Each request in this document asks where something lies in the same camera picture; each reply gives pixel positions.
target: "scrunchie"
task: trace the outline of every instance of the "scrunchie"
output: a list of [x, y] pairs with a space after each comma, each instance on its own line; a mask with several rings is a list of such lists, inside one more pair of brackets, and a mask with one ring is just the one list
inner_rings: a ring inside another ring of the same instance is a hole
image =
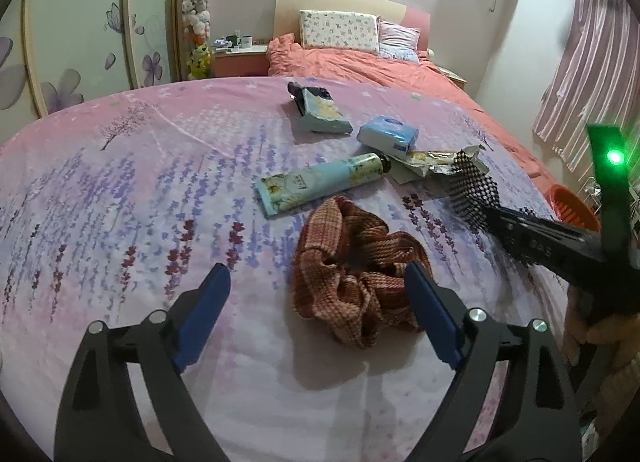
[[431, 273], [422, 245], [349, 199], [328, 199], [308, 217], [293, 258], [295, 311], [329, 325], [338, 341], [372, 347], [381, 325], [418, 331], [404, 292], [413, 261]]

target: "blue tissue pack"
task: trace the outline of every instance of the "blue tissue pack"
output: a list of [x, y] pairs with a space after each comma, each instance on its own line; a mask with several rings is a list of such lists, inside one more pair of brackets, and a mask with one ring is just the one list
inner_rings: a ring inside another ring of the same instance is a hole
[[398, 158], [405, 158], [418, 140], [418, 128], [393, 119], [376, 117], [360, 127], [358, 141]]

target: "headboard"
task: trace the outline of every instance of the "headboard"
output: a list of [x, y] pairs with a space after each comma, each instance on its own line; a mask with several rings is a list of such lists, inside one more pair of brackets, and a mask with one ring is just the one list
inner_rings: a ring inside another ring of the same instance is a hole
[[418, 50], [429, 47], [431, 15], [389, 0], [276, 0], [273, 37], [293, 32], [300, 41], [301, 10], [339, 10], [382, 16], [387, 21], [420, 29]]

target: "cup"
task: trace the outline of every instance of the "cup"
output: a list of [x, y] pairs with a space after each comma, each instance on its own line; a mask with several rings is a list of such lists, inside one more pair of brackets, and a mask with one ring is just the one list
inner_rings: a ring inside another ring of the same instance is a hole
[[240, 48], [251, 48], [254, 45], [253, 36], [242, 36], [240, 38]]

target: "red basket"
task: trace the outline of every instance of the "red basket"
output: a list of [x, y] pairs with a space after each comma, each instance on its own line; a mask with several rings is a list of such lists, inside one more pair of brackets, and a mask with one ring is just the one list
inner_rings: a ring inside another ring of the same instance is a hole
[[545, 199], [561, 222], [571, 223], [591, 231], [600, 232], [600, 221], [580, 198], [561, 186], [551, 186]]

